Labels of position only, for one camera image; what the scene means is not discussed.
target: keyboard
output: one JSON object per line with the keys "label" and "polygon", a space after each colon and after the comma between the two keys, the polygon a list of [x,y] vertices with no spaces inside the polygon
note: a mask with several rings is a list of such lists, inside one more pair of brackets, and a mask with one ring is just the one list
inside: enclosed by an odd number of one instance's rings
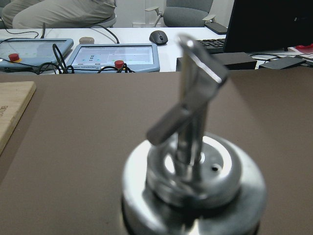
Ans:
{"label": "keyboard", "polygon": [[197,40],[200,42],[202,46],[206,48],[206,50],[211,53],[223,53],[223,46],[225,43],[225,38],[222,39],[204,39],[204,40]]}

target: metal lever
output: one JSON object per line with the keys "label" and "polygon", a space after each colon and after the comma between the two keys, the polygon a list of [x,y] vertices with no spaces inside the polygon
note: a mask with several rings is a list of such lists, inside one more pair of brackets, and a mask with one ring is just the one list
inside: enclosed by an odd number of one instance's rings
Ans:
{"label": "metal lever", "polygon": [[201,116],[226,81],[228,70],[190,37],[180,35],[179,44],[184,50],[181,101],[147,132],[147,139],[153,145],[159,145],[178,132],[178,153],[181,153],[178,159],[192,164],[201,151],[203,131],[199,129],[204,126]]}

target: red object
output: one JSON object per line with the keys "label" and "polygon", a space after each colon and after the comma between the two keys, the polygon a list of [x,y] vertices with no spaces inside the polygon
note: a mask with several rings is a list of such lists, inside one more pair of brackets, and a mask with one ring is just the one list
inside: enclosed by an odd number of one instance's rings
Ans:
{"label": "red object", "polygon": [[12,62],[18,61],[20,59],[19,55],[17,53],[9,54],[9,59]]}
{"label": "red object", "polygon": [[116,67],[117,69],[120,69],[120,68],[122,68],[122,67],[124,66],[124,61],[122,61],[122,60],[117,60],[117,61],[114,62],[114,65],[115,65],[115,67]]}
{"label": "red object", "polygon": [[308,46],[299,45],[299,46],[296,46],[295,48],[297,49],[313,48],[313,44],[308,45]]}

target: computer mouse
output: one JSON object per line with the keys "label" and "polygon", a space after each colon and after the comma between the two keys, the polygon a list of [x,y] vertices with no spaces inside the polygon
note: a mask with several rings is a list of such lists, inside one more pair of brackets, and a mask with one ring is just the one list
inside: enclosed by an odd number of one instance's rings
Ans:
{"label": "computer mouse", "polygon": [[160,30],[153,31],[150,34],[149,40],[158,46],[165,45],[168,41],[166,34]]}

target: black cable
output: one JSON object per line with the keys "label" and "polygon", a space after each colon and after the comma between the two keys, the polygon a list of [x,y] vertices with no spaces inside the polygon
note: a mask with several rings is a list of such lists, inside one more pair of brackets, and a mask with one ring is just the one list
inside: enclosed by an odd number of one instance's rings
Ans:
{"label": "black cable", "polygon": [[28,65],[28,64],[21,63],[21,62],[10,61],[10,60],[4,59],[4,58],[2,58],[2,57],[0,57],[0,59],[1,59],[1,60],[4,60],[4,61],[6,61],[6,62],[13,63],[13,64],[25,65],[25,66],[30,66],[30,67],[38,67],[38,66],[35,66],[35,65]]}
{"label": "black cable", "polygon": [[4,43],[4,42],[8,42],[8,41],[13,40],[13,39],[30,39],[30,38],[7,38],[7,39],[0,41],[0,44]]}
{"label": "black cable", "polygon": [[55,58],[57,59],[58,65],[63,70],[63,73],[68,73],[68,70],[71,70],[71,73],[74,73],[74,67],[72,65],[69,65],[69,66],[66,65],[66,63],[64,61],[64,57],[63,57],[62,53],[60,52],[60,50],[56,44],[52,45],[52,49],[53,49],[53,53],[55,55]]}
{"label": "black cable", "polygon": [[270,62],[272,60],[277,60],[277,59],[280,59],[280,58],[281,57],[277,56],[275,58],[269,58],[269,59],[260,59],[260,58],[254,58],[254,59],[257,60],[257,61],[264,61],[264,63],[266,63],[266,62]]}
{"label": "black cable", "polygon": [[41,33],[40,38],[44,38],[44,37],[45,37],[45,22],[43,22],[43,32]]}
{"label": "black cable", "polygon": [[309,53],[309,54],[295,54],[295,55],[291,55],[291,54],[272,54],[272,53],[261,53],[261,52],[250,52],[249,53],[250,56],[257,56],[257,55],[268,55],[268,56],[296,56],[296,55],[313,55],[313,53]]}
{"label": "black cable", "polygon": [[100,25],[100,24],[93,24],[91,27],[93,27],[93,26],[98,26],[98,27],[101,27],[101,28],[105,29],[106,31],[108,31],[108,32],[116,39],[116,44],[119,44],[119,39],[118,39],[117,36],[116,36],[114,33],[112,33],[110,30],[108,30],[107,28],[103,27],[103,26]]}
{"label": "black cable", "polygon": [[94,71],[94,72],[99,72],[99,70],[88,70],[88,69],[75,69],[75,71]]}
{"label": "black cable", "polygon": [[42,68],[43,68],[43,66],[45,66],[45,65],[52,65],[52,66],[53,66],[53,70],[54,70],[54,68],[57,68],[57,70],[59,71],[59,74],[62,74],[62,71],[61,71],[61,69],[59,68],[59,66],[58,66],[57,64],[54,64],[54,63],[52,63],[52,62],[46,62],[46,63],[41,64],[41,65],[38,67],[38,69],[37,69],[37,71],[36,71],[36,74],[37,74],[37,75],[39,75],[39,74],[41,74],[41,73],[43,73],[43,72],[45,72],[45,71],[47,70],[47,68],[48,68],[49,66],[47,66],[47,67],[45,68],[45,70],[42,71]]}
{"label": "black cable", "polygon": [[116,73],[121,73],[122,71],[124,71],[125,73],[128,73],[128,72],[135,72],[135,71],[132,71],[126,63],[124,63],[124,65],[121,67],[121,68],[116,68],[114,66],[105,66],[103,68],[101,68],[97,73],[101,73],[103,71],[116,71]]}
{"label": "black cable", "polygon": [[37,38],[37,37],[39,36],[39,33],[36,32],[36,31],[26,31],[26,32],[20,32],[20,33],[12,33],[12,32],[9,32],[9,31],[8,31],[8,28],[6,27],[6,25],[5,25],[4,21],[3,21],[3,18],[2,18],[1,16],[0,16],[0,19],[2,20],[3,27],[4,27],[5,31],[7,31],[7,32],[10,33],[10,34],[36,33],[37,35],[36,35],[34,38]]}
{"label": "black cable", "polygon": [[267,53],[253,53],[251,54],[250,56],[253,57],[253,56],[262,56],[262,55],[265,55],[265,56],[272,56],[276,59],[280,59],[281,56],[280,55],[276,55],[276,54],[267,54]]}

